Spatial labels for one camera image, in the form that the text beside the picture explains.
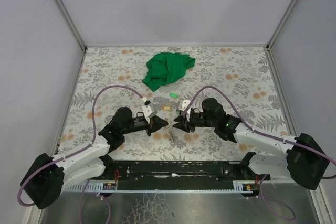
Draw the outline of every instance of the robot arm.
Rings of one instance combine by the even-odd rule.
[[[154,105],[146,102],[142,107],[143,115],[132,117],[129,108],[122,107],[116,111],[111,122],[99,133],[96,141],[88,145],[84,143],[69,152],[48,156],[39,155],[20,185],[36,170],[51,163],[53,160],[64,160],[49,166],[33,177],[25,186],[24,191],[39,209],[50,206],[67,188],[86,179],[111,175],[114,173],[113,160],[107,155],[125,142],[124,134],[146,130],[147,135],[167,126],[167,121],[159,118]]]
[[[273,156],[256,153],[246,154],[244,161],[248,162],[249,168],[256,174],[270,174],[271,177],[287,176],[307,189],[315,190],[317,188],[329,165],[329,161],[325,158],[291,144],[256,134],[248,129],[240,118],[226,114],[222,105],[214,98],[208,98],[202,102],[203,112],[198,109],[190,109],[185,116],[182,116],[182,111],[189,103],[188,100],[180,102],[180,115],[175,119],[175,122],[178,123],[173,127],[185,132],[194,132],[196,127],[213,127],[214,132],[223,140],[248,144],[273,154]],[[280,136],[324,153],[309,135],[302,133],[299,137],[294,137],[282,136],[262,129],[258,129],[258,131]]]

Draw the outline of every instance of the red wire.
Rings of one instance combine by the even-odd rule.
[[[259,175],[257,175],[257,177],[256,177],[256,181],[255,181],[255,185],[257,185],[258,184],[258,182],[259,182],[259,179],[260,179],[260,177],[259,177]]]
[[[114,174],[116,175],[116,181],[115,181],[115,184],[117,184],[117,182],[118,182],[118,178],[119,178],[119,171],[115,171]]]

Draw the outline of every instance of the metal floor panel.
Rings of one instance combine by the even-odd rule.
[[[264,184],[265,196],[285,201],[297,214],[291,223],[319,223],[308,190],[290,183]],[[63,193],[45,209],[39,224],[79,223],[80,193]],[[177,223],[257,223],[286,224],[270,212],[263,201],[246,199],[240,194],[114,194],[108,198],[112,224],[177,224]],[[284,207],[270,205],[281,215],[291,217]],[[105,224],[107,207],[94,193],[86,193],[83,200],[82,220],[85,224]]]

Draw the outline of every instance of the white plastic clip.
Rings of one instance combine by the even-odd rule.
[[[287,139],[284,137],[284,138],[282,139],[282,143],[283,143],[283,144],[286,144],[286,143],[285,143],[286,140],[287,140]]]
[[[184,111],[188,107],[189,104],[190,104],[190,100],[181,100],[180,103],[178,104],[179,110]],[[186,112],[188,121],[190,119],[190,112],[191,112],[191,108],[189,108]]]
[[[157,110],[155,108],[154,103],[150,103],[148,105],[145,106],[141,106],[142,111],[143,111],[143,115],[146,119],[146,121],[149,123],[150,122],[150,118],[152,118],[153,116],[155,116],[157,114]]]
[[[96,194],[96,197],[100,197],[100,200],[103,200],[103,197],[104,197],[104,196],[100,195],[100,193],[97,193],[97,194]]]

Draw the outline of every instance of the floral patterned surface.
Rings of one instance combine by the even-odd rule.
[[[141,80],[147,73],[146,62],[163,51],[189,54],[196,58],[196,64],[182,79],[153,93]],[[216,86],[226,93],[249,123],[287,134],[262,47],[88,48],[61,138],[60,153],[92,139],[93,99],[102,88],[112,84],[136,89],[156,104],[159,117],[170,122],[170,126],[151,137],[145,132],[125,135],[125,143],[110,154],[114,159],[239,161],[248,151],[261,153],[253,146],[223,141],[212,129],[197,128],[188,134],[171,127],[179,100],[190,100],[205,85]],[[171,92],[179,98],[170,97]],[[216,98],[227,113],[234,114],[226,100],[212,89],[204,90],[193,107],[201,108],[201,102],[208,97]],[[130,107],[135,116],[142,105],[142,100],[131,91],[121,88],[105,91],[96,104],[98,131],[110,122],[119,107]],[[163,111],[161,107],[165,105],[174,110]]]

